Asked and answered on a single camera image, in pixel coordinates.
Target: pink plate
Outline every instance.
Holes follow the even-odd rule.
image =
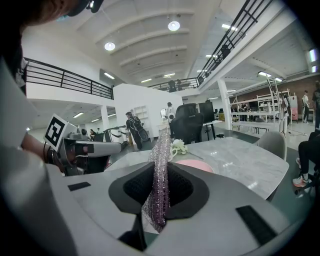
[[[194,167],[209,173],[214,173],[214,170],[211,168],[211,166],[203,161],[187,159],[187,160],[177,161],[176,163],[184,166]]]

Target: gray chair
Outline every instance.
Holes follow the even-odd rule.
[[[256,146],[268,150],[276,156],[287,159],[287,143],[285,136],[278,131],[265,133],[256,143]]]

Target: white partition wall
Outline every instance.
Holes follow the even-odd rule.
[[[126,123],[126,112],[136,107],[146,106],[154,137],[159,136],[158,125],[163,123],[160,111],[168,107],[167,103],[171,102],[176,109],[183,104],[182,97],[176,93],[126,83],[114,87],[113,96],[118,125],[122,126]]]

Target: ceiling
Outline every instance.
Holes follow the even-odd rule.
[[[265,76],[258,75],[260,71],[282,80],[307,75],[311,68],[308,52],[313,48],[315,45],[296,21],[227,73],[226,87],[238,90],[266,82]],[[219,96],[218,84],[214,83],[205,93],[208,98]]]
[[[175,80],[198,75],[197,69],[207,61],[205,55],[213,52],[226,32],[222,24],[232,22],[219,7],[223,1],[108,0],[97,13],[85,10],[59,23],[90,39],[99,49],[114,43],[114,50],[104,50],[114,65],[134,84],[151,86],[167,82],[166,74],[175,73]],[[180,23],[179,30],[168,29],[171,21]],[[150,78],[152,81],[141,84]]]
[[[94,104],[73,104],[60,100],[31,100],[37,110],[37,117],[33,120],[31,129],[46,128],[53,114],[58,115],[73,125],[87,124],[95,119],[101,120],[101,106]],[[114,107],[107,107],[108,115],[116,113]]]

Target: marble table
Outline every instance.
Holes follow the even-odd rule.
[[[263,199],[267,199],[276,190],[289,168],[286,161],[271,152],[233,137],[217,138],[187,147],[190,153],[176,155],[172,161],[204,161],[215,174],[244,184]],[[147,162],[150,151],[128,153],[105,171]]]

